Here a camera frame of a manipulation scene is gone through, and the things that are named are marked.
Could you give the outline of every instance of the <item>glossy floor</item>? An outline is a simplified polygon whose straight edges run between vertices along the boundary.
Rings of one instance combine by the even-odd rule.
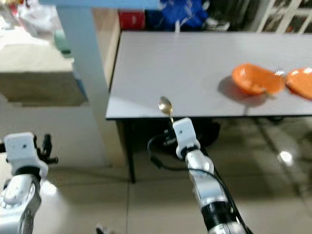
[[[312,118],[220,123],[219,139],[207,150],[251,230],[310,233]],[[134,185],[126,169],[52,168],[34,233],[92,234],[97,224],[116,234],[207,233],[187,173],[158,170],[140,147],[134,156]],[[169,156],[164,160],[182,165]],[[9,170],[1,157],[0,182]]]

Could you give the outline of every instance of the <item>table leg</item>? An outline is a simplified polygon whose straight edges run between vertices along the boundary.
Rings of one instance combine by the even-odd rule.
[[[128,159],[128,167],[130,174],[131,183],[136,182],[136,174],[135,174],[135,166],[133,161],[133,122],[130,120],[126,121],[118,121],[117,126],[119,129],[119,134],[122,138],[123,145],[125,147],[127,159]]]

